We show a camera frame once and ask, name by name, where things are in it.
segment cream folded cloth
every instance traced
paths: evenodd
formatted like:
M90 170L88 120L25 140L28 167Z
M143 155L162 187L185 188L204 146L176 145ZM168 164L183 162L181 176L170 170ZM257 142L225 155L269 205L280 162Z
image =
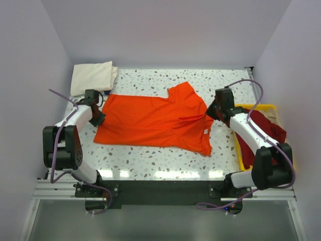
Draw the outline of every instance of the cream folded cloth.
M111 90L117 76L112 61L102 64L76 64L71 79L71 96L82 95L87 89Z

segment white wall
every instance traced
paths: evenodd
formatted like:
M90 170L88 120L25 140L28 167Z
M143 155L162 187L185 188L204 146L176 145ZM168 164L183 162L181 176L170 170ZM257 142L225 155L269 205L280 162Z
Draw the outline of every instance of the white wall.
M18 240L37 177L42 129L58 121L72 64L39 0L0 3L0 240Z
M254 68L277 105L297 166L295 193L310 240L321 228L321 2L292 0Z
M291 0L42 0L75 63L254 66Z

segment metal frame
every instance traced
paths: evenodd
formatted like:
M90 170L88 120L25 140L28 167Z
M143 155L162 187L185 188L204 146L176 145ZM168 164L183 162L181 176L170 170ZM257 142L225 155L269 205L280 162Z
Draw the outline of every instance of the metal frame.
M37 180L36 187L32 196L32 201L27 213L20 241L27 241L30 238L34 225L40 200L101 200L101 198L78 198L75 197L77 181L60 180L51 184L49 180ZM235 198L221 198L222 201L233 201ZM293 189L267 189L257 191L252 198L246 201L276 201L285 200L288 202L294 227L299 241L307 240L306 233L296 206L296 198Z

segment dark red cloth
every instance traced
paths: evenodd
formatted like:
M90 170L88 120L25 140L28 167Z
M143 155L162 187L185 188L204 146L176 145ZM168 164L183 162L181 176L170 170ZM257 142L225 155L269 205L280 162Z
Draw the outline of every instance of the dark red cloth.
M262 113L257 110L254 110L251 114L252 120L270 137L277 140L279 143L284 143L286 138L286 131L283 130L276 124L273 124L269 121ZM237 140L241 147L242 159L245 169L250 168L254 164L254 153L249 148L249 146L243 141L243 139L236 134Z

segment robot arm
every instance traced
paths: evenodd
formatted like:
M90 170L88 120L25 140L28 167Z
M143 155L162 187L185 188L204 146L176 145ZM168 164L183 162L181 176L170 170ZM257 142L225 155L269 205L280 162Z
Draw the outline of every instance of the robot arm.
M247 143L255 154L252 170L230 173L224 180L226 190L256 186L260 190L287 184L292 179L292 172L285 158L266 139L281 148L292 161L292 149L288 144L280 144L269 137L251 118L249 121L261 134L253 130L247 120L247 112L242 107L235 107L234 96L229 88L217 89L215 99L206 114L224 122Z
M99 92L93 89L86 90L85 98L79 101L78 106L72 109L71 113L74 111L75 113L70 118L66 117L54 126L43 129L44 163L47 168L52 167L58 129L68 119L59 135L55 169L71 172L88 183L97 183L101 179L99 172L83 161L78 135L78 132L87 122L90 122L95 127L104 122L105 115L98 109L98 102Z

